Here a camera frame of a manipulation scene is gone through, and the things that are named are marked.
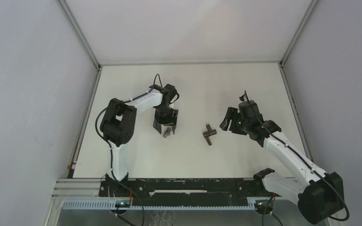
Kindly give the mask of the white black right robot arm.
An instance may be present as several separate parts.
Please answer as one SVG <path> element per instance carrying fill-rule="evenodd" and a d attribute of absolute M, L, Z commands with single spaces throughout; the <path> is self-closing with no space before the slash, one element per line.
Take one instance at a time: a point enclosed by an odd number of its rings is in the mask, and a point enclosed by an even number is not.
<path fill-rule="evenodd" d="M 292 174 L 293 178 L 289 179 L 270 168 L 259 171 L 254 175 L 256 194 L 265 196 L 270 192 L 280 195 L 295 204 L 301 215 L 313 225 L 327 218 L 336 221 L 350 218 L 342 177 L 336 172 L 326 172 L 298 151 L 277 123 L 263 118 L 254 100 L 247 99 L 237 108 L 228 107 L 220 128 L 249 136 Z"/>

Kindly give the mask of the silver tee pipe fitting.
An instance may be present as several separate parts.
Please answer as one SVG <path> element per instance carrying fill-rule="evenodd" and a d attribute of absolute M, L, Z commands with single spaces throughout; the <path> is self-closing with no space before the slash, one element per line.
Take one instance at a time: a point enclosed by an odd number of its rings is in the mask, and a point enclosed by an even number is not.
<path fill-rule="evenodd" d="M 172 129 L 170 127 L 168 127 L 165 132 L 163 133 L 163 137 L 167 138 L 168 136 L 170 136 L 172 133 Z"/>

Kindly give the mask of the dark metal faucet handle valve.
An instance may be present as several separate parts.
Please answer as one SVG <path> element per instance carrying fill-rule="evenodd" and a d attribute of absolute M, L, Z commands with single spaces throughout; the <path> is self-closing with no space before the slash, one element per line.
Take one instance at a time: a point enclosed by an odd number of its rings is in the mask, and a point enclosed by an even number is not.
<path fill-rule="evenodd" d="M 207 144 L 208 144 L 209 146 L 211 146 L 211 145 L 212 145 L 212 142 L 211 142 L 211 140 L 210 140 L 210 137 L 213 136 L 213 135 L 216 135 L 216 134 L 217 134 L 217 131 L 216 131 L 215 129 L 213 129 L 213 128 L 210 126 L 210 124 L 206 124 L 206 129 L 207 129 L 207 131 L 204 131 L 204 132 L 202 133 L 202 135 L 203 135 L 204 139 L 206 140 Z"/>

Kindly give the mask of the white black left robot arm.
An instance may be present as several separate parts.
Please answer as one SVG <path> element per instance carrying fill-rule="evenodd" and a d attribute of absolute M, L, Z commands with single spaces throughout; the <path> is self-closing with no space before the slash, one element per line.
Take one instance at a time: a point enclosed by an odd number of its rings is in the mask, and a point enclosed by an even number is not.
<path fill-rule="evenodd" d="M 126 147 L 134 130 L 136 117 L 147 109 L 154 108 L 153 128 L 164 137 L 174 134 L 179 111 L 173 104 L 180 95 L 171 84 L 159 86 L 153 84 L 137 97 L 128 100 L 113 98 L 97 116 L 95 129 L 97 134 L 109 145 L 110 168 L 107 175 L 113 179 L 110 190 L 117 196 L 128 192 L 128 176 L 125 165 Z"/>

